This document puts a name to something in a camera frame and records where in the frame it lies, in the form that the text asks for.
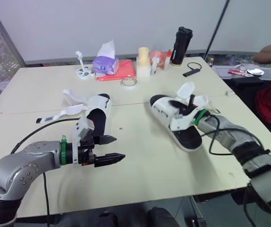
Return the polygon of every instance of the green ring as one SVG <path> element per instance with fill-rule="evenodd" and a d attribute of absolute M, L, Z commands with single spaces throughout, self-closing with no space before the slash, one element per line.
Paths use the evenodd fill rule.
<path fill-rule="evenodd" d="M 202 117 L 204 116 L 204 114 L 208 112 L 208 110 L 204 109 L 200 112 L 200 114 L 198 115 L 198 117 L 193 121 L 194 125 L 198 125 L 199 121 L 202 119 Z"/>
<path fill-rule="evenodd" d="M 61 165 L 66 165 L 66 137 L 63 136 L 61 140 Z"/>

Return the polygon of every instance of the tissue box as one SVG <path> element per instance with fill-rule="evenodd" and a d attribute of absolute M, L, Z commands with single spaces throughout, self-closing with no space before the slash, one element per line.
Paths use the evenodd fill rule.
<path fill-rule="evenodd" d="M 93 60 L 93 70 L 99 74 L 115 75 L 119 68 L 118 58 L 98 56 Z"/>

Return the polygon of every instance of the wire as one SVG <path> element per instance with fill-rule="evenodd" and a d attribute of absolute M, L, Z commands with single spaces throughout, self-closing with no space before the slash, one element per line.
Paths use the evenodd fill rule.
<path fill-rule="evenodd" d="M 41 131 L 42 129 L 44 129 L 44 128 L 52 125 L 52 124 L 56 124 L 56 123 L 59 123 L 59 122 L 66 122 L 66 121 L 76 121 L 78 119 L 79 118 L 68 118 L 68 119 L 57 120 L 55 122 L 51 122 L 49 124 L 46 124 L 46 125 L 42 126 L 41 128 L 38 128 L 37 130 L 34 130 L 32 133 L 30 133 L 28 136 L 26 136 L 24 139 L 22 139 L 21 142 L 17 143 L 10 154 L 14 154 L 17 151 L 17 149 L 22 145 L 22 143 L 24 143 L 29 137 L 33 136 L 38 131 Z"/>
<path fill-rule="evenodd" d="M 190 68 L 191 70 L 194 70 L 194 68 L 190 67 L 189 64 L 197 64 L 197 65 L 199 65 L 199 66 L 200 66 L 199 70 L 202 68 L 202 65 L 199 64 L 199 63 L 197 63 L 197 62 L 189 62 L 189 63 L 187 64 L 187 67 Z"/>
<path fill-rule="evenodd" d="M 256 227 L 254 221 L 252 220 L 252 218 L 249 216 L 248 214 L 248 210 L 247 210 L 247 203 L 248 203 L 248 189 L 249 189 L 249 185 L 247 185 L 246 189 L 245 189 L 245 194 L 244 194 L 244 199 L 243 199 L 243 211 L 248 219 L 248 221 L 250 222 L 250 224 L 252 225 L 252 227 Z"/>
<path fill-rule="evenodd" d="M 24 139 L 22 139 L 19 143 L 17 143 L 10 154 L 14 154 L 17 151 L 17 149 L 22 145 L 22 143 L 24 143 L 29 137 L 33 136 L 38 131 L 41 131 L 42 129 L 44 129 L 48 126 L 59 123 L 59 122 L 77 121 L 77 120 L 79 120 L 79 118 L 68 118 L 68 119 L 57 120 L 57 121 L 51 122 L 49 124 L 46 124 L 46 125 L 42 126 L 41 128 L 34 130 L 32 133 L 30 133 Z M 44 179 L 44 192 L 45 192 L 46 208 L 47 208 L 47 227 L 50 227 L 50 210 L 49 210 L 49 200 L 48 200 L 47 182 L 46 182 L 46 174 L 45 173 L 43 173 L 43 179 Z"/>
<path fill-rule="evenodd" d="M 215 131 L 216 131 L 216 130 L 207 132 L 207 133 L 201 135 L 201 137 L 202 137 L 202 136 L 207 136 L 207 135 L 209 135 L 209 134 L 212 134 L 212 133 L 214 133 Z M 247 131 L 247 130 L 244 130 L 244 129 L 238 129 L 238 128 L 225 128 L 225 129 L 219 129 L 218 131 L 240 131 L 240 132 L 243 132 L 243 133 L 245 133 L 245 134 L 247 134 L 247 135 L 250 135 L 250 136 L 254 137 L 254 139 L 259 143 L 260 147 L 264 150 L 264 146 L 263 146 L 262 142 L 259 140 L 259 138 L 256 137 L 255 135 L 253 135 L 251 132 L 249 132 L 249 131 Z"/>
<path fill-rule="evenodd" d="M 210 143 L 210 146 L 209 146 L 209 153 L 212 154 L 212 155 L 220 155 L 220 156 L 233 155 L 233 154 L 231 154 L 231 153 L 220 154 L 220 153 L 213 153 L 213 152 L 211 152 L 211 148 L 212 148 L 213 142 L 215 141 L 215 139 L 216 139 L 216 137 L 217 137 L 217 134 L 219 133 L 219 129 L 220 129 L 220 120 L 219 120 L 215 115 L 210 115 L 210 117 L 216 119 L 216 121 L 217 121 L 217 129 L 216 129 L 216 132 L 215 132 L 215 133 L 213 134 L 213 136 L 212 136 L 212 140 L 211 140 L 211 143 Z"/>
<path fill-rule="evenodd" d="M 46 199 L 46 207 L 47 207 L 47 227 L 50 227 L 50 210 L 49 210 L 49 200 L 48 200 L 48 193 L 47 193 L 47 182 L 46 182 L 46 174 L 43 173 L 44 179 L 44 191 L 45 191 L 45 199 Z"/>
<path fill-rule="evenodd" d="M 193 207 L 193 205 L 192 205 L 192 202 L 191 202 L 191 200 L 193 200 L 193 203 L 194 203 L 195 207 L 197 208 L 197 210 L 198 210 L 198 212 L 199 212 L 199 214 L 200 214 L 200 217 L 199 217 L 199 218 L 204 218 L 204 216 L 202 215 L 200 209 L 198 208 L 198 205 L 197 205 L 196 201 L 194 200 L 193 196 L 190 196 L 189 200 L 190 200 L 190 203 L 191 203 L 192 208 L 194 209 L 194 207 Z"/>

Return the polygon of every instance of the white bottle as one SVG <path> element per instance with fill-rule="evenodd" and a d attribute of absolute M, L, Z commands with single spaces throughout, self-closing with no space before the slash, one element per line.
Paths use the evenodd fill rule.
<path fill-rule="evenodd" d="M 167 69 L 168 69 L 168 66 L 169 66 L 169 63 L 170 63 L 170 57 L 171 57 L 171 55 L 172 55 L 172 51 L 171 51 L 171 50 L 168 50 L 167 55 L 166 55 L 166 58 L 165 58 L 163 70 L 167 70 Z"/>

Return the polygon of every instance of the table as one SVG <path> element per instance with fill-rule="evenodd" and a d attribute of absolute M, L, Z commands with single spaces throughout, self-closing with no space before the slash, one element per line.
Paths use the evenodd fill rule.
<path fill-rule="evenodd" d="M 217 73 L 222 79 L 231 79 L 231 78 L 243 78 L 243 76 L 238 76 L 235 74 L 228 73 L 229 69 L 233 69 L 234 66 L 229 65 L 214 65 L 212 70 Z M 265 74 L 259 77 L 261 80 L 271 80 L 271 68 L 260 68 Z"/>
<path fill-rule="evenodd" d="M 237 96 L 212 96 L 210 100 L 212 108 L 231 122 L 246 127 L 271 150 L 271 133 Z M 37 117 L 56 113 L 58 111 L 0 114 L 0 158 L 40 126 L 35 124 Z M 73 126 L 74 122 L 50 126 L 31 137 L 25 146 L 38 140 L 59 140 L 63 134 L 71 141 Z M 203 147 L 198 152 L 182 151 L 152 116 L 148 103 L 114 105 L 106 134 L 115 136 L 117 141 L 97 145 L 94 153 L 118 152 L 126 158 L 111 166 L 74 168 L 66 165 L 47 172 L 51 214 L 236 189 L 249 181 L 233 156 L 208 154 L 211 142 L 208 137 L 204 137 Z M 213 151 L 227 152 L 217 141 Z M 40 176 L 25 195 L 18 217 L 45 214 Z"/>
<path fill-rule="evenodd" d="M 185 78 L 183 73 L 189 71 L 188 62 L 198 62 L 205 65 L 201 72 Z M 207 96 L 223 96 L 231 90 L 221 78 L 200 57 L 185 58 L 181 67 L 169 66 L 167 71 L 160 68 L 148 80 L 142 79 L 133 90 L 121 87 L 120 82 L 96 81 L 94 78 L 80 80 L 74 66 L 22 68 L 12 78 L 6 89 L 0 95 L 0 114 L 31 113 L 39 111 L 61 110 L 67 106 L 63 102 L 63 90 L 90 97 L 99 93 L 107 93 L 113 105 L 146 103 L 157 94 L 175 95 L 182 84 L 193 81 L 196 84 L 195 94 Z"/>

